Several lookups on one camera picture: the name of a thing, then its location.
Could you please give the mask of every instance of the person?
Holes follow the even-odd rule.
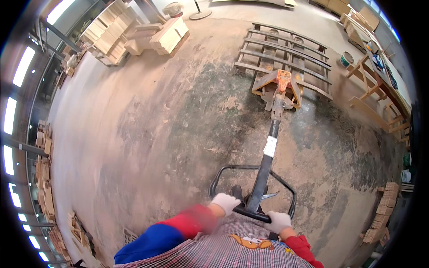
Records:
[[[243,204],[239,192],[219,193],[206,207],[195,205],[150,226],[116,253],[114,267],[323,268],[288,214],[270,211],[267,224],[233,212]]]

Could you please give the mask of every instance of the shoe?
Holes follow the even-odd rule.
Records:
[[[234,185],[231,188],[231,196],[234,196],[237,199],[243,200],[243,191],[240,185]]]

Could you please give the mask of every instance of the window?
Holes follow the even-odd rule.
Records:
[[[24,214],[18,214],[18,218],[20,221],[27,221],[27,217]]]
[[[9,97],[6,105],[6,114],[4,116],[4,132],[12,135],[13,119],[15,118],[16,100]]]
[[[36,51],[31,47],[27,47],[22,55],[21,61],[16,69],[15,76],[13,77],[13,83],[19,87],[22,86],[25,74],[27,73],[28,67],[30,66],[31,60],[33,59]]]
[[[10,191],[10,195],[12,196],[13,204],[16,207],[20,208],[21,207],[21,201],[19,200],[19,195],[17,193],[13,192],[13,187],[15,187],[15,186],[16,186],[15,184],[12,184],[9,182],[9,191]]]
[[[380,8],[378,7],[378,5],[373,0],[371,0],[370,6],[375,10],[375,13],[380,12]]]
[[[380,17],[384,20],[384,22],[390,27],[390,21],[387,19],[386,15],[383,11],[380,11]]]
[[[52,11],[49,13],[46,21],[50,25],[54,25],[57,19],[66,11],[66,9],[74,2],[75,0],[62,0]]]
[[[12,159],[12,148],[9,146],[3,146],[3,159],[4,159],[4,168],[6,173],[9,175],[14,175],[13,171],[13,159]]]
[[[42,258],[42,260],[44,260],[45,262],[49,261],[48,257],[46,257],[46,255],[43,252],[39,252],[39,255]]]
[[[40,245],[34,236],[28,236],[34,248],[40,249]]]

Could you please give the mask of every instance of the wooden workbench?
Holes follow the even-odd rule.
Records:
[[[360,98],[352,98],[350,100],[350,105],[352,107],[354,105],[358,105],[363,108],[365,112],[369,114],[375,121],[377,121],[380,126],[384,128],[387,132],[400,132],[401,130],[409,126],[409,119],[411,115],[411,100],[408,95],[405,83],[396,68],[389,61],[386,55],[381,51],[380,56],[384,64],[388,66],[390,71],[392,72],[392,77],[395,79],[398,89],[395,89],[392,86],[389,75],[387,74],[387,70],[386,73],[383,73],[379,69],[377,69],[376,65],[372,61],[373,53],[366,47],[368,40],[374,40],[374,42],[376,42],[377,45],[381,47],[377,42],[375,36],[371,34],[368,30],[360,26],[350,17],[348,17],[348,19],[350,22],[347,27],[354,28],[366,51],[365,56],[360,59],[355,66],[349,65],[347,67],[347,70],[349,71],[347,78],[350,78],[353,75],[358,77],[361,81],[364,82],[366,91],[366,93],[363,94]],[[388,113],[388,119],[385,124],[381,121],[384,121],[382,116],[378,115],[375,111],[368,110],[369,106],[362,102],[365,98],[371,96],[374,93],[379,96],[377,101],[381,101],[386,98],[389,98],[391,101],[390,104],[384,107]],[[394,118],[391,118],[391,111],[395,115]],[[400,141],[403,141],[403,138],[401,136],[397,138],[399,138]]]

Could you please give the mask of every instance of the hand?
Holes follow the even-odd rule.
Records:
[[[264,223],[263,226],[271,232],[280,234],[284,229],[292,227],[290,216],[286,213],[268,211],[267,215],[270,217],[271,223]]]
[[[217,213],[216,206],[220,207],[223,212],[225,213],[225,216],[229,216],[233,213],[233,209],[238,206],[241,203],[241,201],[234,196],[229,196],[225,193],[218,193],[211,203],[208,205],[209,208],[214,212],[216,216],[219,216]]]

